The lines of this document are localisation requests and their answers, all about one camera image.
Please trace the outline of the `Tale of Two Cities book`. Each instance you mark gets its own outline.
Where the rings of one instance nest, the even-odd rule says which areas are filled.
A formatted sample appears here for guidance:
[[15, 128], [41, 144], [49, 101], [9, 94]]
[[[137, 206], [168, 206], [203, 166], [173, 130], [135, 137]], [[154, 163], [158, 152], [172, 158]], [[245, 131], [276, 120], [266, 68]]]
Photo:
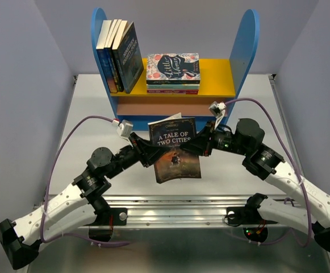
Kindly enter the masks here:
[[170, 150], [154, 164], [156, 182], [162, 184], [174, 179], [200, 179], [199, 157], [180, 149], [180, 145], [195, 137], [194, 118], [181, 113], [148, 124], [150, 141]]

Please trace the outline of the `Three Days to See book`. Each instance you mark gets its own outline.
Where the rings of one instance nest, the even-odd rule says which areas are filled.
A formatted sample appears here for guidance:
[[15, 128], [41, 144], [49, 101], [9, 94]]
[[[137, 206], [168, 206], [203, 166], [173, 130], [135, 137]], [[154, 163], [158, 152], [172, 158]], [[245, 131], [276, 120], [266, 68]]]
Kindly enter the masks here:
[[111, 34], [111, 40], [110, 40], [111, 62], [112, 62], [112, 67], [113, 67], [114, 80], [115, 80], [115, 83], [116, 83], [116, 88], [117, 88], [118, 93], [123, 92], [124, 87], [123, 87], [123, 84], [122, 84], [122, 81], [121, 81], [121, 78], [120, 78], [119, 69], [118, 69], [118, 66], [117, 66], [117, 63], [116, 63], [116, 58], [115, 58], [115, 55], [113, 53], [112, 47], [114, 45], [114, 41], [115, 41], [115, 38], [117, 36], [117, 33], [118, 33], [121, 22], [122, 22], [121, 19], [116, 20], [115, 25], [114, 25], [114, 29], [113, 29], [112, 34]]

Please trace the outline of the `Nineteen Eighty-Four dark book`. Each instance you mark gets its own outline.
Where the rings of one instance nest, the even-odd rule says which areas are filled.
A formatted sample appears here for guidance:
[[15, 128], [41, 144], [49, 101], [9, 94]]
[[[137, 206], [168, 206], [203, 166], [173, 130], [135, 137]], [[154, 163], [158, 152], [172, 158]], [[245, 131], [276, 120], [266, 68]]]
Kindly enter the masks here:
[[134, 22], [120, 21], [111, 49], [123, 89], [130, 94], [144, 70]]

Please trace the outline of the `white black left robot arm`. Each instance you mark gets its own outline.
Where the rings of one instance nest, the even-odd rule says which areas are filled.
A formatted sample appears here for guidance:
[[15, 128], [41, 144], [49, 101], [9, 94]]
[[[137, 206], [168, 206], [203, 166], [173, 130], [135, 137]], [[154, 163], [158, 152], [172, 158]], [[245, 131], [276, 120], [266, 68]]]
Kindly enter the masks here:
[[138, 162], [149, 167], [170, 150], [136, 133], [131, 133], [128, 141], [117, 154], [106, 147], [95, 149], [83, 173], [61, 193], [26, 216], [0, 223], [0, 244], [14, 270], [34, 261], [44, 244], [72, 235], [80, 226], [103, 224], [116, 217], [103, 198], [111, 187], [108, 180]]

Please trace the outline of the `Animal Farm blue book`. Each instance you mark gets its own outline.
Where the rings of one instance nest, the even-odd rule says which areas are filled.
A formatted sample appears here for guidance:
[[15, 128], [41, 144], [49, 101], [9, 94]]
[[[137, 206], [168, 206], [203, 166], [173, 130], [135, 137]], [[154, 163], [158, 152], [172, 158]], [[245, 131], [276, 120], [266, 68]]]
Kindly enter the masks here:
[[111, 88], [111, 91], [110, 93], [117, 93], [118, 92], [118, 83], [117, 83], [117, 80], [116, 80], [116, 76], [115, 76], [115, 69], [114, 69], [114, 65], [112, 63], [112, 57], [111, 57], [111, 54], [110, 54], [110, 45], [109, 45], [109, 42], [111, 41], [111, 35], [114, 31], [114, 28], [115, 28], [115, 25], [117, 23], [117, 19], [114, 19], [111, 21], [111, 24], [110, 24], [110, 28], [109, 28], [109, 31], [108, 31], [108, 34], [107, 34], [107, 37], [106, 37], [106, 42], [105, 42], [105, 49], [106, 49], [106, 54], [107, 54], [107, 58], [108, 58], [108, 64], [109, 64], [109, 67], [111, 69], [111, 74], [112, 74], [112, 88]]

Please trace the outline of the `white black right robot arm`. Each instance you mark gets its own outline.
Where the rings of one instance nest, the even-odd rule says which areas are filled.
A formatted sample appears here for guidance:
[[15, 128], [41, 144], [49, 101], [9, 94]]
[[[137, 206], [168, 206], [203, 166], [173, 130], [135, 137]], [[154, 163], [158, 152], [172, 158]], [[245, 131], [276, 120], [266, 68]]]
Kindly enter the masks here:
[[245, 208], [247, 220], [259, 219], [278, 222], [307, 234], [324, 250], [330, 252], [330, 195], [305, 177], [297, 177], [293, 167], [273, 149], [263, 144], [265, 132], [249, 118], [240, 119], [234, 133], [217, 131], [209, 121], [197, 135], [181, 144], [181, 149], [198, 156], [210, 156], [213, 149], [242, 155], [242, 165], [252, 175], [275, 186], [300, 207], [279, 204], [257, 194]]

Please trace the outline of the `Jane Eyre blue book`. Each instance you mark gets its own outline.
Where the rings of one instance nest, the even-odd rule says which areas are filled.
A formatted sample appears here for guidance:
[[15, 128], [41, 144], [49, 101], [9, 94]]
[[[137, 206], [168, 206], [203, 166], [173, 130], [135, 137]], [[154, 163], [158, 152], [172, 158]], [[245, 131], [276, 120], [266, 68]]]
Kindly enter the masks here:
[[112, 74], [111, 74], [111, 68], [109, 66], [108, 62], [108, 57], [106, 53], [106, 39], [109, 33], [111, 27], [111, 20], [104, 20], [101, 25], [101, 31], [99, 33], [98, 41], [97, 41], [97, 46], [96, 46], [96, 51], [99, 57], [99, 62], [101, 64], [102, 70], [104, 77], [106, 79], [107, 85], [108, 85], [108, 90], [109, 92], [111, 91], [116, 91], [115, 85], [113, 85], [112, 82]]

